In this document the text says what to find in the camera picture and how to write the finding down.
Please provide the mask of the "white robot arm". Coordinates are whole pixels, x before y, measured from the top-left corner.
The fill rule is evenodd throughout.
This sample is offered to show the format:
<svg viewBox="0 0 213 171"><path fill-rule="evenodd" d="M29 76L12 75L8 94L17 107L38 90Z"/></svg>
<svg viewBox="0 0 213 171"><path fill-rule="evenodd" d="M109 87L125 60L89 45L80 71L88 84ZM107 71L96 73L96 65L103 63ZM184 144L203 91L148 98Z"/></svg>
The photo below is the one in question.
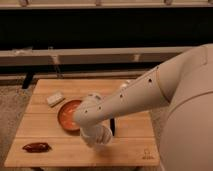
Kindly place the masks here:
<svg viewBox="0 0 213 171"><path fill-rule="evenodd" d="M102 121L164 106L159 171L213 171L213 44L185 51L111 95L89 94L74 121L94 146L112 137Z"/></svg>

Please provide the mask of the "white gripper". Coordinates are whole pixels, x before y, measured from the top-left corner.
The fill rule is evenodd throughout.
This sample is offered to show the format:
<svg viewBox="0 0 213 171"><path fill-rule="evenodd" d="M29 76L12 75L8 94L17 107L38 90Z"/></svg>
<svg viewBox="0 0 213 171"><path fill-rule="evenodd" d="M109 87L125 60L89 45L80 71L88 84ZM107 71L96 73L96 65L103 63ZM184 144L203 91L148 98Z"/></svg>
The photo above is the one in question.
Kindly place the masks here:
<svg viewBox="0 0 213 171"><path fill-rule="evenodd" d="M80 135L87 144L103 143L105 128L103 125L94 125L80 129Z"/></svg>

